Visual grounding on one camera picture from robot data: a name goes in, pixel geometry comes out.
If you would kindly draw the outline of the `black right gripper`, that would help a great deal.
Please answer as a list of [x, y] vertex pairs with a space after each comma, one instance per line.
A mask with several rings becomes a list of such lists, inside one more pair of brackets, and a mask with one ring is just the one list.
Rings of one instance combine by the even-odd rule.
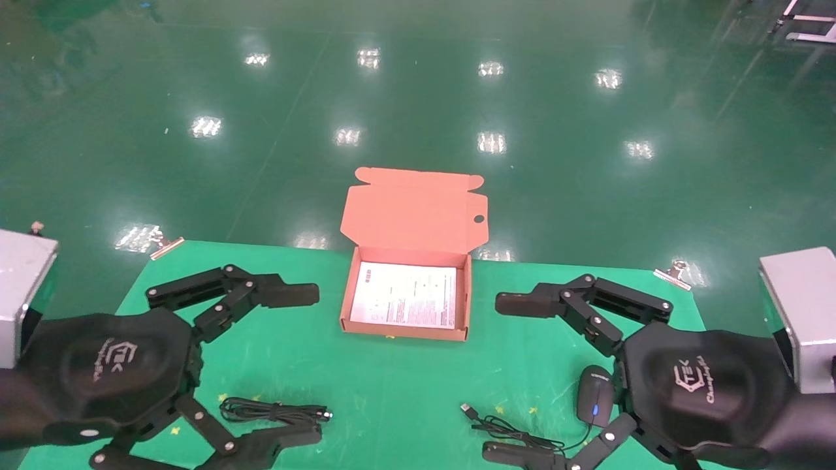
[[[628, 437], [674, 468], [698, 460], [745, 469], [802, 467], [792, 416], [797, 389], [770, 339], [669, 326], [673, 303], [583, 274], [499, 292], [501, 315], [561, 318], [604, 357], [616, 357], [622, 414], [573, 457], [487, 441], [483, 458], [522, 469], [596, 469]], [[645, 327], [630, 338], [601, 311]]]

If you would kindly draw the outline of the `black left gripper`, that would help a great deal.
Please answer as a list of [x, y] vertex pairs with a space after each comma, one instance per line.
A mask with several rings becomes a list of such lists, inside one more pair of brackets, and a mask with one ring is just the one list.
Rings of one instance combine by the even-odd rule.
[[[175, 408], [213, 448], [200, 469], [271, 469], [284, 450], [320, 443], [322, 405], [226, 398], [219, 410], [228, 422], [277, 424], [234, 437], [193, 396], [183, 396], [199, 384], [198, 343], [213, 342], [255, 307], [312, 306], [319, 286], [228, 264], [152, 286], [146, 299], [153, 310], [141, 315], [92, 313], [39, 324], [18, 365], [2, 370], [3, 451], [75, 447], [122, 431], [146, 440]], [[173, 313], [210, 300], [192, 328]]]

